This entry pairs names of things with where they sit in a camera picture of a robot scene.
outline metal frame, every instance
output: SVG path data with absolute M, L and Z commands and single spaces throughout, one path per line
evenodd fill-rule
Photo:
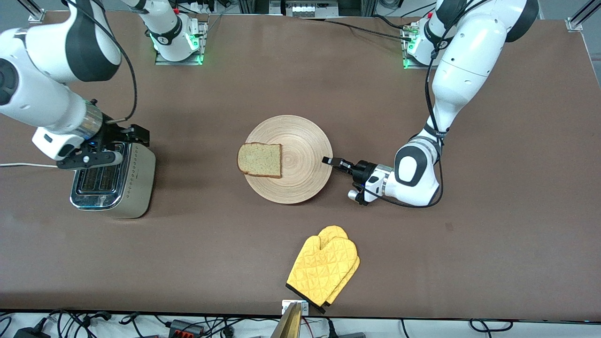
M 17 0 L 30 13 L 28 21 L 30 23 L 41 23 L 46 15 L 46 10 L 38 6 L 34 0 Z
M 588 20 L 588 18 L 591 17 L 599 8 L 601 8 L 601 0 L 588 1 L 572 17 L 567 18 L 567 30 L 570 32 L 582 31 L 582 24 Z

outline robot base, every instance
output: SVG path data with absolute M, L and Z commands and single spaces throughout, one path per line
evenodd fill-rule
M 169 61 L 166 60 L 157 51 L 154 59 L 154 64 L 157 66 L 199 66 L 204 61 L 204 49 L 207 44 L 207 30 L 208 24 L 205 21 L 199 22 L 197 19 L 191 20 L 192 33 L 189 37 L 190 47 L 196 49 L 190 56 L 181 61 Z
M 114 218 L 138 218 L 148 209 L 156 158 L 137 143 L 119 143 L 115 149 L 123 155 L 121 164 L 75 172 L 71 203 Z

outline power adapter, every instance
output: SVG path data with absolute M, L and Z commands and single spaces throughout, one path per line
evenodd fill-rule
M 50 336 L 35 328 L 24 327 L 17 330 L 17 333 L 14 334 L 14 338 L 50 338 Z

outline bread crust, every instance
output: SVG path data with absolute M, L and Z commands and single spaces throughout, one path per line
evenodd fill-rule
M 244 171 L 244 170 L 242 170 L 240 168 L 240 156 L 236 156 L 236 165 L 238 166 L 238 170 L 240 170 L 241 173 L 243 173 L 244 175 L 252 176 L 252 177 L 269 177 L 269 178 L 272 178 L 272 179 L 280 179 L 280 178 L 282 178 L 282 145 L 280 143 L 274 143 L 274 144 L 267 144 L 267 143 L 261 143 L 261 142 L 245 143 L 245 144 L 242 144 L 240 146 L 240 148 L 238 148 L 238 154 L 240 153 L 240 149 L 242 149 L 242 147 L 244 147 L 247 144 L 262 144 L 264 146 L 274 146 L 274 145 L 277 144 L 279 146 L 279 176 L 250 174 L 247 171 Z

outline slice of bread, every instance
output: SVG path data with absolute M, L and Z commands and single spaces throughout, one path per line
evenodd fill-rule
M 238 169 L 249 176 L 282 178 L 282 145 L 242 144 L 238 150 Z

